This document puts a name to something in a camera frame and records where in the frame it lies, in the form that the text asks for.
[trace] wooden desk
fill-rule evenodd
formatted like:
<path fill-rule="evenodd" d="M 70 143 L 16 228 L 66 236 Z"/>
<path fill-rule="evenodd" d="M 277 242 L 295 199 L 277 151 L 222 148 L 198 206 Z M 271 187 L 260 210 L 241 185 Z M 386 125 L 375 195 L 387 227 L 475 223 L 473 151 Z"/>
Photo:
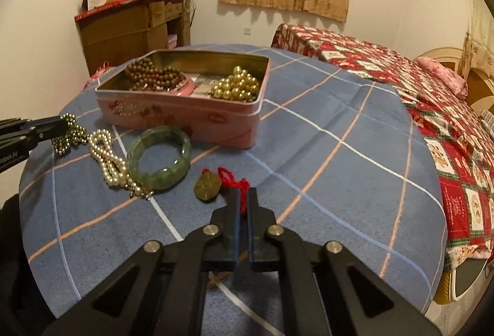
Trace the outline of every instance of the wooden desk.
<path fill-rule="evenodd" d="M 166 49 L 169 34 L 177 46 L 190 45 L 190 0 L 137 0 L 76 21 L 93 75 L 108 61 L 120 65 L 155 49 Z"/>

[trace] pink tin box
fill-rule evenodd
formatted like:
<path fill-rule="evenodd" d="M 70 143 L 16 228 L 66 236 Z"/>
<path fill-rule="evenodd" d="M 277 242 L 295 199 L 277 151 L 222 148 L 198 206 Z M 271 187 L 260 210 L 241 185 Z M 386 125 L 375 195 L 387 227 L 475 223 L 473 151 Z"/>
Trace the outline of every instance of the pink tin box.
<path fill-rule="evenodd" d="M 184 96 L 180 90 L 129 91 L 131 84 L 121 70 L 96 89 L 98 104 L 108 124 L 139 130 L 172 125 L 197 141 L 241 149 L 254 145 L 269 78 L 268 58 L 189 50 L 158 50 L 147 57 L 157 68 L 172 66 L 183 71 L 189 77 L 189 85 L 191 78 L 197 76 L 226 77 L 239 65 L 261 82 L 258 97 L 247 103 Z"/>

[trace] silver screw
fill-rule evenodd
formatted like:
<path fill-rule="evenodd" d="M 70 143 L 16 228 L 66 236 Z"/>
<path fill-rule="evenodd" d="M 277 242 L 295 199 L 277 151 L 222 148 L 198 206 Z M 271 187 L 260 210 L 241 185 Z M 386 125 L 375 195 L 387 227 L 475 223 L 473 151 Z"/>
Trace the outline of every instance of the silver screw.
<path fill-rule="evenodd" d="M 271 236 L 281 236 L 284 231 L 285 229 L 278 224 L 272 224 L 268 227 L 268 233 L 271 234 Z"/>
<path fill-rule="evenodd" d="M 207 224 L 206 226 L 203 227 L 203 232 L 207 236 L 214 236 L 218 234 L 219 227 L 215 224 Z"/>
<path fill-rule="evenodd" d="M 343 246 L 338 241 L 330 241 L 326 244 L 326 250 L 333 254 L 338 254 L 343 251 Z"/>
<path fill-rule="evenodd" d="M 160 243 L 156 240 L 148 241 L 144 244 L 144 251 L 149 252 L 150 254 L 154 254 L 158 252 L 160 249 Z"/>

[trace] green bangle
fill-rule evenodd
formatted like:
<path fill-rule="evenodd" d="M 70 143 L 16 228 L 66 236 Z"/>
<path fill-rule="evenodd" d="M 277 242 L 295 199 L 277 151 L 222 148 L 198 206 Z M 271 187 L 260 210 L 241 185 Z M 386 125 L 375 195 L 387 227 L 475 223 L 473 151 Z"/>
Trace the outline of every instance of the green bangle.
<path fill-rule="evenodd" d="M 182 146 L 181 156 L 170 167 L 164 167 L 154 173 L 139 171 L 139 159 L 149 147 L 166 139 L 178 142 Z M 190 167 L 191 144 L 189 137 L 180 130 L 163 125 L 144 131 L 131 145 L 127 153 L 128 173 L 142 188 L 149 191 L 166 190 L 178 183 Z"/>

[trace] round table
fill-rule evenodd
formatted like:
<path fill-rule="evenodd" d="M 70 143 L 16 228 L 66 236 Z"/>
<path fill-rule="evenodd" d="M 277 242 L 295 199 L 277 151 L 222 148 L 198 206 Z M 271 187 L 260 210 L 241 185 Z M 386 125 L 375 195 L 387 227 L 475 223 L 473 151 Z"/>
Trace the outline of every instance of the round table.
<path fill-rule="evenodd" d="M 308 241 L 339 240 L 422 312 L 439 282 L 446 221 L 434 162 L 394 89 L 335 66 L 271 48 L 197 45 L 271 59 L 256 144 L 248 151 L 193 142 L 187 176 L 149 201 L 110 189 L 86 146 L 54 158 L 50 142 L 31 154 L 20 183 L 23 242 L 31 270 L 58 317 L 147 240 L 169 244 L 224 205 L 197 200 L 204 168 L 230 169 L 257 188 L 259 203 Z M 105 74 L 105 81 L 115 73 Z M 93 82 L 63 112 L 88 132 L 108 129 L 123 157 L 139 131 L 108 125 Z M 152 147 L 142 168 L 178 156 Z M 276 273 L 244 261 L 207 294 L 203 334 L 280 334 Z"/>

